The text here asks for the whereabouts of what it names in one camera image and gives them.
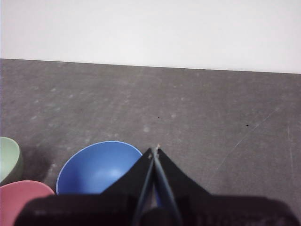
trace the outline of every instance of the scratch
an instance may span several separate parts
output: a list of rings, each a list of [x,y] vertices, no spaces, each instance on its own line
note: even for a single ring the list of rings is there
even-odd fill
[[[221,116],[220,110],[218,110],[218,108],[217,108],[216,111],[217,111],[218,117],[221,118],[222,116]]]
[[[251,129],[249,132],[247,132],[244,136],[243,136],[243,138],[241,138],[239,141],[238,141],[238,143],[226,154],[226,156],[223,158],[223,160],[222,160],[222,162],[220,163],[220,165],[216,168],[216,170],[215,170],[215,172],[213,173],[213,175],[209,178],[209,180],[208,180],[208,182],[207,182],[207,184],[206,184],[206,186],[208,185],[208,184],[210,184],[210,182],[211,182],[211,180],[215,177],[215,175],[216,175],[216,173],[217,173],[217,171],[220,169],[220,167],[224,164],[224,162],[226,161],[226,159],[229,157],[229,155],[230,154],[232,154],[233,152],[234,152],[234,150],[237,148],[237,146],[244,140],[244,139],[246,139],[249,135],[250,135],[250,133],[252,133],[255,129],[257,129],[257,127],[259,127],[262,123],[264,123],[273,113],[275,113],[276,111],[278,111],[279,110],[279,108],[276,108],[274,111],[272,111],[270,114],[268,114],[268,116],[267,117],[265,117],[261,122],[259,122],[259,123],[257,123],[256,124],[256,126],[253,128],[253,129]]]
[[[288,122],[287,122],[287,140],[288,140],[288,150],[290,152],[292,178],[294,179],[294,173],[293,173],[293,153],[292,153],[291,144],[290,144],[291,133],[290,133],[290,127],[289,127]]]

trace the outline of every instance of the blue bowl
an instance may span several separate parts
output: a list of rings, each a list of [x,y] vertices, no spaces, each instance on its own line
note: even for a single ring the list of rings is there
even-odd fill
[[[134,146],[104,141],[85,147],[63,166],[57,194],[99,194],[121,178],[141,157]]]

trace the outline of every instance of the dust speck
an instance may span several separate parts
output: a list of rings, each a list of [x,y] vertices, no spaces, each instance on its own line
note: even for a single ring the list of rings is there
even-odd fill
[[[143,127],[143,131],[144,131],[145,133],[148,133],[148,132],[150,131],[150,128],[149,128],[148,126],[144,126],[144,127]]]
[[[56,167],[56,164],[55,163],[52,163],[51,165],[50,165],[50,168],[49,168],[49,170],[48,170],[48,173],[51,173],[52,171],[53,171],[53,168],[55,168]]]

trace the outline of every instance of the bowl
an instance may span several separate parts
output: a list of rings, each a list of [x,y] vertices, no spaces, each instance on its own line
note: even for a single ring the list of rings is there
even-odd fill
[[[12,226],[24,205],[35,198],[54,194],[46,184],[22,180],[0,187],[0,225]]]
[[[122,177],[141,157],[134,146],[104,141],[85,147],[61,169],[57,194],[99,194]]]
[[[21,179],[23,173],[23,159],[18,143],[11,138],[0,137],[0,150],[0,185],[2,186]]]

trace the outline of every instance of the white wall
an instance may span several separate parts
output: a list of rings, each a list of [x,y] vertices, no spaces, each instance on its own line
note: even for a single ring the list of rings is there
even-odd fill
[[[1,58],[301,73],[301,1],[1,0]]]

